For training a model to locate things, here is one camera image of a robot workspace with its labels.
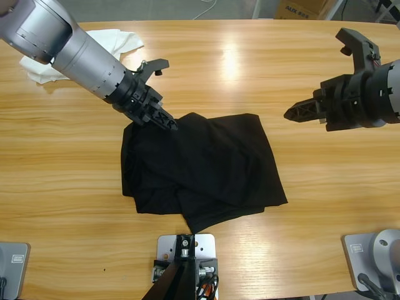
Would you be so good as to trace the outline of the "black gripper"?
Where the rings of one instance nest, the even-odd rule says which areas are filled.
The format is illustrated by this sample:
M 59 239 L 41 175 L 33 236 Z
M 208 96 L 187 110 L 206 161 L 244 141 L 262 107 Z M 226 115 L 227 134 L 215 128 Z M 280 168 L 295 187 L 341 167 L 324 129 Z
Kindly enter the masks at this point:
M 325 119 L 328 131 L 378 128 L 380 119 L 366 106 L 366 81 L 371 75 L 343 74 L 320 83 L 313 98 L 293 104 L 284 118 L 297 123 Z
M 122 81 L 116 84 L 115 90 L 104 101 L 140 126 L 151 121 L 164 130 L 177 131 L 175 119 L 159 104 L 162 98 L 139 74 L 125 73 Z

